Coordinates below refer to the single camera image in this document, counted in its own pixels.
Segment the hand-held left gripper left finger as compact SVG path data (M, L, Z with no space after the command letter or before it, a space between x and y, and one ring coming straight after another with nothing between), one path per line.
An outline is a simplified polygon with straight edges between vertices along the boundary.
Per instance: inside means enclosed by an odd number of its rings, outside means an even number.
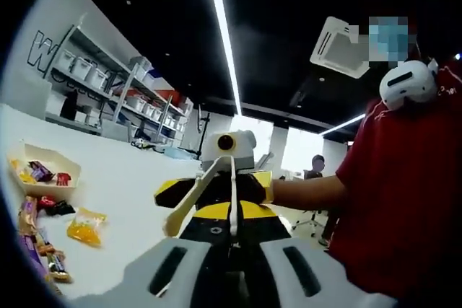
M221 218L194 215L178 238L167 237L129 263L122 281L102 294L72 301L73 307L232 307L227 276L228 205Z

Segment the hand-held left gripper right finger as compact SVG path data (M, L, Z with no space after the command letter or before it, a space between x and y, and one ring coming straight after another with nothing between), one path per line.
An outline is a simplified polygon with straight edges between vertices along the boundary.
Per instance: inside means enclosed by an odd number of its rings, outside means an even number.
M270 208L243 201L238 236L252 307L395 307L349 281L344 266L292 237Z

